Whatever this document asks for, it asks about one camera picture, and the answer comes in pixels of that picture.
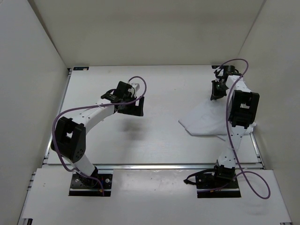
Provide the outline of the white skirt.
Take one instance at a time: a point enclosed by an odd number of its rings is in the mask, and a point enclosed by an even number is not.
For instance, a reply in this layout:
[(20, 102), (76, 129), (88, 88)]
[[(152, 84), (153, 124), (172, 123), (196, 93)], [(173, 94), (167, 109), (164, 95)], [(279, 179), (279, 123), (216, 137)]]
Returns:
[(226, 100), (205, 100), (179, 119), (179, 123), (192, 136), (217, 136), (227, 140), (225, 125)]

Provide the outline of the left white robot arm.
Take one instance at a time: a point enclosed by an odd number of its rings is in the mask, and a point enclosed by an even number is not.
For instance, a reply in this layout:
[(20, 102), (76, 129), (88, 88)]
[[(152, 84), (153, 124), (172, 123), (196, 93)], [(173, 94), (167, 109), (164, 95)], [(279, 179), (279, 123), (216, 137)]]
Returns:
[(61, 112), (55, 118), (51, 148), (57, 153), (63, 167), (68, 172), (77, 172), (86, 186), (100, 183), (98, 169), (85, 154), (86, 135), (98, 123), (115, 113), (142, 117), (144, 95), (137, 96), (139, 88), (138, 83), (119, 82), (115, 89), (103, 94), (94, 105), (78, 107), (78, 115), (70, 118), (65, 116), (75, 111), (74, 108)]

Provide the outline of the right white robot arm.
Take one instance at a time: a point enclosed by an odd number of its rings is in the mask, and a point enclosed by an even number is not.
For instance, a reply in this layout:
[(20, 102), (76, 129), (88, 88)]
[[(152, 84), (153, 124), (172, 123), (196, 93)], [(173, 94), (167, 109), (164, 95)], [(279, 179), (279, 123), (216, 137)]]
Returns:
[(236, 155), (246, 131), (255, 121), (260, 95), (252, 92), (244, 83), (235, 66), (219, 66), (212, 81), (211, 100), (227, 97), (225, 104), (225, 128), (228, 147), (216, 161), (210, 183), (222, 187), (234, 179)]

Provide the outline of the left blue table label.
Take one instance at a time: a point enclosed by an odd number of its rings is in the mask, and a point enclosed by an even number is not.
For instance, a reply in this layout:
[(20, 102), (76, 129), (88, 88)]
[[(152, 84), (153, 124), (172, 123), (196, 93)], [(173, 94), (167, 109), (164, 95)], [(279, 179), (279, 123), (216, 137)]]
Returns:
[(73, 67), (73, 71), (87, 71), (89, 67)]

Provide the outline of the aluminium table frame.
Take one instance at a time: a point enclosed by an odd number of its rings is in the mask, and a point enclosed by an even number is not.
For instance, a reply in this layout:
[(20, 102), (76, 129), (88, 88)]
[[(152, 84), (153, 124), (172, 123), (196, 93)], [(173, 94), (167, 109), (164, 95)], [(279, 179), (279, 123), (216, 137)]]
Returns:
[(217, 137), (193, 137), (179, 119), (209, 99), (210, 66), (90, 67), (71, 73), (62, 109), (94, 104), (119, 81), (147, 82), (144, 116), (115, 114), (87, 136), (86, 154), (113, 174), (110, 197), (69, 196), (71, 173), (52, 151), (35, 173), (22, 212), (23, 225), (288, 225), (274, 172), (264, 170), (251, 136), (239, 158), (258, 198), (242, 176), (240, 198), (199, 199), (184, 184), (191, 173), (213, 166), (223, 148)]

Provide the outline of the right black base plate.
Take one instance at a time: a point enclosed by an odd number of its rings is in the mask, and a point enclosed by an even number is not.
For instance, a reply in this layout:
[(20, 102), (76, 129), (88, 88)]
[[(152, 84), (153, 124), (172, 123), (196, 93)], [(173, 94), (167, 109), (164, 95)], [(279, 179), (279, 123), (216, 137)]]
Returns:
[(206, 169), (187, 176), (183, 181), (187, 185), (195, 185), (197, 198), (241, 198), (238, 181), (233, 179), (217, 180), (213, 169)]

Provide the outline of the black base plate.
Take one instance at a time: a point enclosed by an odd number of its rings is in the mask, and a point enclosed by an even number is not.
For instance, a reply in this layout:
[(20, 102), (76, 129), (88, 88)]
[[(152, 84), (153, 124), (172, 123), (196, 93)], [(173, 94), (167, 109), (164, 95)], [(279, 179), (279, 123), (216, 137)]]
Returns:
[(93, 179), (87, 179), (78, 173), (72, 174), (70, 182), (69, 196), (93, 196), (93, 197), (110, 197), (113, 181), (113, 171), (99, 171), (97, 179), (101, 185)]
[(217, 180), (213, 169), (206, 169), (187, 176), (183, 181), (187, 185), (195, 185), (197, 198), (241, 198), (238, 181), (233, 179)]

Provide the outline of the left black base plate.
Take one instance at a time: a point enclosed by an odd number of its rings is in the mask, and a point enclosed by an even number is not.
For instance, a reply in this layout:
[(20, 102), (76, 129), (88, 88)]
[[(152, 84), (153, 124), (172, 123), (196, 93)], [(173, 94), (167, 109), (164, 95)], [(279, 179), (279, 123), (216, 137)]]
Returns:
[(110, 197), (113, 181), (113, 171), (99, 171), (97, 179), (101, 185), (93, 179), (87, 179), (78, 173), (72, 174), (70, 182), (69, 196), (93, 196), (93, 197)]

